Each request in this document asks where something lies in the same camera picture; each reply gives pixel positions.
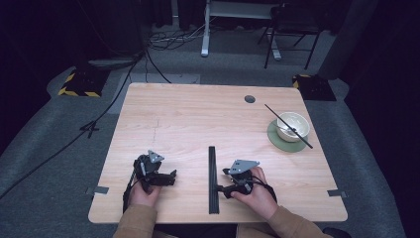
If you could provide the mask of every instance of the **hand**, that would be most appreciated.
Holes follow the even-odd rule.
[[[257,177],[263,183],[266,183],[263,169],[260,167],[255,167],[251,169],[251,172],[254,177]],[[232,191],[231,196],[246,204],[250,209],[252,209],[256,214],[260,215],[265,220],[269,220],[278,208],[277,203],[275,202],[274,198],[272,198],[269,191],[259,184],[254,184],[253,191],[248,195],[241,194],[237,191]]]
[[[142,188],[142,184],[137,181],[134,183],[130,192],[129,205],[141,204],[155,208],[160,191],[161,186],[151,186],[149,192],[145,192]]]

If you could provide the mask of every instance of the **black ruler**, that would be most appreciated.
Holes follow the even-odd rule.
[[[219,194],[217,191],[216,149],[209,147],[209,214],[219,213]]]

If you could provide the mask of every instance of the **white bowl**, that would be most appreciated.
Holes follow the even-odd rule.
[[[309,123],[301,115],[295,112],[283,112],[279,115],[291,128],[296,129],[296,132],[304,138],[309,134]],[[277,134],[286,142],[297,142],[300,138],[296,136],[280,119],[277,118]]]

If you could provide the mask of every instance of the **person's sleeve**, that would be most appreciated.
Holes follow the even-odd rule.
[[[267,221],[269,226],[281,238],[324,238],[331,237],[322,233],[313,222],[291,213],[280,206],[274,215]]]
[[[154,233],[158,213],[146,205],[130,205],[118,224],[114,238],[150,238]]]

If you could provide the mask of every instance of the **black chopstick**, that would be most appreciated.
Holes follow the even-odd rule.
[[[281,117],[279,117],[278,115],[277,115],[277,113],[275,113],[273,110],[271,110],[271,108],[269,108],[266,104],[265,104],[265,106],[266,106],[266,108],[268,108],[272,113],[274,113],[274,115],[278,118],[278,119],[280,119],[283,123],[284,123],[284,125],[286,125],[294,134],[296,134],[296,136],[297,137],[299,137],[300,138],[300,140],[302,140],[306,145],[308,145],[308,147],[309,148],[311,148],[311,149],[313,149],[313,147],[311,146],[311,144],[309,144],[309,142],[307,142],[305,139],[303,139],[303,137],[301,137],[300,135],[299,135],[299,133],[297,133],[296,132],[296,129],[294,129],[294,128],[292,128],[291,126],[289,126],[289,124],[287,124],[283,119],[281,119]]]

